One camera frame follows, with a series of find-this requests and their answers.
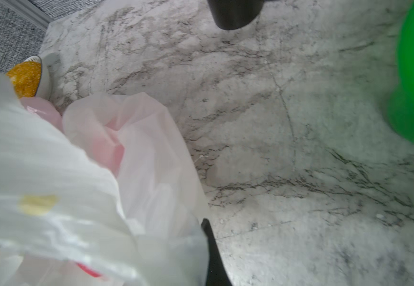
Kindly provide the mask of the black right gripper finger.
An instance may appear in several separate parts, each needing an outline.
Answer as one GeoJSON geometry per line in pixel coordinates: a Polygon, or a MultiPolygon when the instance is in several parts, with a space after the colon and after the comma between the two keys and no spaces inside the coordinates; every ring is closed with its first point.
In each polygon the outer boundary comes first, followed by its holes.
{"type": "Polygon", "coordinates": [[[222,262],[210,221],[208,219],[203,219],[201,227],[207,236],[209,247],[209,265],[206,286],[232,286],[222,262]]]}

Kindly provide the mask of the white plastic bag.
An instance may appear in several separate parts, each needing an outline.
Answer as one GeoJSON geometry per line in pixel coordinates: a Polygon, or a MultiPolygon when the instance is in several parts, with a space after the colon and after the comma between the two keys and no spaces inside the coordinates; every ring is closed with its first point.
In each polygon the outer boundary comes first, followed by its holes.
{"type": "Polygon", "coordinates": [[[208,205],[169,110],[70,104],[63,132],[0,74],[0,286],[202,286],[208,205]]]}

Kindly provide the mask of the pink plastic bag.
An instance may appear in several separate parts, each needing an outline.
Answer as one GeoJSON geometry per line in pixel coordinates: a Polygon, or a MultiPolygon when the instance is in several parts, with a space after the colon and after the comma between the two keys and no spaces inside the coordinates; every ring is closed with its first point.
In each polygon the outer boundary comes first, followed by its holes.
{"type": "Polygon", "coordinates": [[[44,119],[63,132],[62,116],[51,102],[40,97],[22,97],[20,103],[26,111],[44,119]]]}

